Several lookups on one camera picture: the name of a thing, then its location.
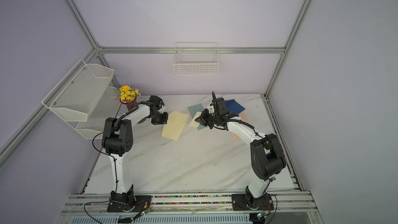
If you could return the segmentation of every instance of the black mounting plate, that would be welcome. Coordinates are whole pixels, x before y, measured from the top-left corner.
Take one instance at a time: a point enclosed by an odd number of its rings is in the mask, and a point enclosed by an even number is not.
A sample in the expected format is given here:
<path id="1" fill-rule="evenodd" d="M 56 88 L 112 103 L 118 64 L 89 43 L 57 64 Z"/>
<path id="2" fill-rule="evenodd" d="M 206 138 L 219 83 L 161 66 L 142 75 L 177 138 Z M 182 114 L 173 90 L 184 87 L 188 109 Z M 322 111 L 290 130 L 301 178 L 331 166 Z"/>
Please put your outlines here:
<path id="1" fill-rule="evenodd" d="M 248 208 L 246 206 L 246 198 L 245 198 L 245 194 L 234 194 L 231 195 L 232 198 L 232 209 L 234 211 L 241 211 L 241 210 L 251 210 L 250 208 Z M 262 201 L 261 206 L 256 209 L 256 210 L 273 210 L 273 204 L 271 201 L 271 196 L 270 195 L 264 195 L 264 201 Z"/>
<path id="2" fill-rule="evenodd" d="M 114 201 L 110 201 L 109 202 L 108 209 L 106 211 L 110 212 L 110 213 L 115 213 L 115 212 L 118 212 L 118 213 L 123 213 L 123 212 L 142 212 L 142 211 L 144 211 L 146 209 L 145 208 L 145 204 L 150 206 L 150 202 L 152 200 L 152 196 L 151 195 L 135 195 L 135 198 L 136 198 L 137 202 L 140 202 L 141 204 L 136 203 L 134 205 L 134 207 L 131 209 L 131 211 L 129 211 L 130 207 L 128 207 L 127 205 L 119 203 L 119 202 L 114 202 Z"/>

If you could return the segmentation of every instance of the white wire basket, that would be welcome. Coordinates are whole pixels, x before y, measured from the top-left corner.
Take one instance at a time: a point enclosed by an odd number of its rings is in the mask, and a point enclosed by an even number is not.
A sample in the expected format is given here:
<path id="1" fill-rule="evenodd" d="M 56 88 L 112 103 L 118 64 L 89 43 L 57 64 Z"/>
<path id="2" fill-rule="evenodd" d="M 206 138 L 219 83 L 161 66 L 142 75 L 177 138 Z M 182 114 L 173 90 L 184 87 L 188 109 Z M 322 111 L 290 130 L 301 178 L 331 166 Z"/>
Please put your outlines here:
<path id="1" fill-rule="evenodd" d="M 113 78 L 113 69 L 82 60 L 78 63 L 82 67 L 58 96 L 47 104 L 42 101 L 65 122 L 87 121 Z"/>
<path id="2" fill-rule="evenodd" d="M 79 122 L 75 127 L 75 130 L 85 139 L 93 139 L 97 134 L 103 132 L 105 120 L 117 115 L 121 103 L 116 98 L 118 95 L 116 89 L 115 87 L 107 87 L 88 120 Z M 102 134 L 96 137 L 96 139 L 100 138 L 102 138 Z"/>
<path id="3" fill-rule="evenodd" d="M 216 43 L 201 43 L 211 47 L 177 47 L 173 69 L 175 75 L 218 74 L 218 53 Z"/>

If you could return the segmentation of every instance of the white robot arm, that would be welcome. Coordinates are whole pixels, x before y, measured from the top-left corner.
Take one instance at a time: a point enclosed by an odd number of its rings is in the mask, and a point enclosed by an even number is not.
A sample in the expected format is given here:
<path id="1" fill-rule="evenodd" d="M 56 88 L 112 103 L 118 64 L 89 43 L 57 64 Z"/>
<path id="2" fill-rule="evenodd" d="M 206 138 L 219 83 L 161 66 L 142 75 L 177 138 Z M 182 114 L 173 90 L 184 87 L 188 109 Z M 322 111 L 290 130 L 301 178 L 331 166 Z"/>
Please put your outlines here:
<path id="1" fill-rule="evenodd" d="M 142 101 L 138 106 L 118 118 L 107 118 L 102 136 L 102 147 L 109 155 L 112 164 L 113 186 L 108 212 L 142 211 L 143 205 L 136 205 L 137 200 L 150 204 L 151 196 L 134 196 L 131 184 L 128 161 L 123 154 L 128 152 L 133 144 L 132 127 L 151 118 L 152 124 L 166 124 L 168 114 L 161 98 L 152 95 L 149 101 Z"/>
<path id="2" fill-rule="evenodd" d="M 250 146 L 251 166 L 256 176 L 246 187 L 245 195 L 232 195 L 234 210 L 263 210 L 271 209 L 273 205 L 264 206 L 264 202 L 272 202 L 266 189 L 273 179 L 271 176 L 279 174 L 286 167 L 285 157 L 274 134 L 266 135 L 257 131 L 252 125 L 245 123 L 234 112 L 229 112 L 223 98 L 216 98 L 212 92 L 212 104 L 205 109 L 195 121 L 210 129 L 228 130 L 235 133 Z"/>

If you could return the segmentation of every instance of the wire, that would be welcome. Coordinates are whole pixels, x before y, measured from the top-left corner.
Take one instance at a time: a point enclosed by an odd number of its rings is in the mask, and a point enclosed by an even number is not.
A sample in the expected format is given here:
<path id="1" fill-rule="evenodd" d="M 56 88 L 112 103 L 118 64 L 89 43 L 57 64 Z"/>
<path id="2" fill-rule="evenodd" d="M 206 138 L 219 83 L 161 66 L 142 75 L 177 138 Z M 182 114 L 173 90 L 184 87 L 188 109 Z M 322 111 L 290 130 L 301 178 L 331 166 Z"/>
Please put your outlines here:
<path id="1" fill-rule="evenodd" d="M 95 145 L 94 145 L 94 139 L 95 139 L 98 135 L 100 135 L 100 134 L 102 134 L 102 133 L 105 133 L 105 132 L 110 132 L 110 131 L 112 131 L 112 129 L 111 129 L 111 130 L 107 130 L 107 131 L 103 131 L 103 132 L 98 133 L 95 137 L 93 137 L 93 142 L 92 142 L 92 144 L 93 144 L 94 149 L 96 149 L 98 152 L 100 152 L 100 153 L 102 153 L 102 154 L 105 154 L 105 155 L 107 155 L 107 156 L 113 158 L 113 164 L 115 165 L 115 177 L 116 177 L 116 188 L 115 188 L 115 193 L 113 194 L 113 199 L 112 199 L 112 201 L 113 201 L 113 200 L 115 199 L 115 195 L 116 195 L 117 183 L 119 182 L 119 181 L 117 180 L 116 158 L 115 158 L 114 156 L 108 154 L 108 153 L 104 153 L 104 152 L 100 151 L 100 150 L 97 149 L 97 148 L 95 147 Z"/>
<path id="2" fill-rule="evenodd" d="M 278 209 L 278 199 L 276 198 L 275 195 L 271 195 L 271 198 L 272 198 L 272 197 L 275 197 L 275 200 L 276 200 L 276 207 L 275 207 L 275 212 L 274 212 L 274 214 L 272 215 L 271 220 L 270 220 L 267 224 L 270 224 L 270 222 L 272 221 L 272 219 L 274 218 L 274 216 L 275 216 L 275 214 L 276 214 L 276 210 Z"/>
<path id="3" fill-rule="evenodd" d="M 103 202 L 87 202 L 87 203 L 85 203 L 85 204 L 83 205 L 84 211 L 86 212 L 86 214 L 87 214 L 88 216 L 90 216 L 94 221 L 98 222 L 99 224 L 103 224 L 102 222 L 99 222 L 99 221 L 97 221 L 96 219 L 94 219 L 94 217 L 92 217 L 92 216 L 87 212 L 87 210 L 86 210 L 86 204 L 89 204 L 89 203 L 103 203 Z"/>
<path id="4" fill-rule="evenodd" d="M 100 135 L 100 134 L 102 134 L 102 133 L 105 133 L 105 132 L 109 132 L 109 131 L 112 131 L 112 129 L 111 129 L 111 130 L 107 130 L 107 131 L 103 131 L 103 132 L 98 133 L 95 137 L 93 137 L 92 144 L 93 144 L 94 149 L 97 150 L 97 152 L 100 152 L 100 153 L 102 153 L 102 154 L 105 154 L 105 155 L 110 156 L 110 157 L 113 158 L 113 163 L 115 164 L 115 177 L 116 177 L 116 188 L 115 188 L 115 193 L 113 194 L 113 199 L 112 199 L 112 201 L 113 201 L 114 198 L 115 198 L 115 195 L 116 195 L 117 183 L 118 183 L 118 180 L 117 180 L 117 173 L 116 173 L 116 159 L 115 159 L 114 156 L 100 151 L 100 150 L 97 149 L 97 147 L 95 147 L 95 145 L 94 145 L 94 139 L 95 139 L 98 135 Z M 85 203 L 85 204 L 83 205 L 83 208 L 84 208 L 84 211 L 86 212 L 86 214 L 87 214 L 88 216 L 90 216 L 94 221 L 96 221 L 96 222 L 98 222 L 98 223 L 100 223 L 100 224 L 103 224 L 103 223 L 97 221 L 94 217 L 92 217 L 92 216 L 87 212 L 87 210 L 86 210 L 86 205 L 89 204 L 89 203 L 103 203 L 103 202 L 87 202 L 87 203 Z"/>
<path id="5" fill-rule="evenodd" d="M 219 130 L 226 130 L 225 128 L 219 128 L 219 127 L 215 127 L 215 126 L 213 126 L 213 127 L 216 129 L 219 129 Z"/>

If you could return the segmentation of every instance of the flower vase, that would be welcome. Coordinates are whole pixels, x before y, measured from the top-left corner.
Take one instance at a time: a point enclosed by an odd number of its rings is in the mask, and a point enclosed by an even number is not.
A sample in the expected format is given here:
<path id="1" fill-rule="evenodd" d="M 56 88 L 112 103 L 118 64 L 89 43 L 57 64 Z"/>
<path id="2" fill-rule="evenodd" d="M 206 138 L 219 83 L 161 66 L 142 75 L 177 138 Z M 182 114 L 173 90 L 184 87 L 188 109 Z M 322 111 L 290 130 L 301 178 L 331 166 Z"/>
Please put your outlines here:
<path id="1" fill-rule="evenodd" d="M 123 102 L 122 100 L 120 100 L 120 102 L 126 105 L 128 111 L 138 109 L 137 98 L 135 98 L 133 101 L 130 102 Z"/>

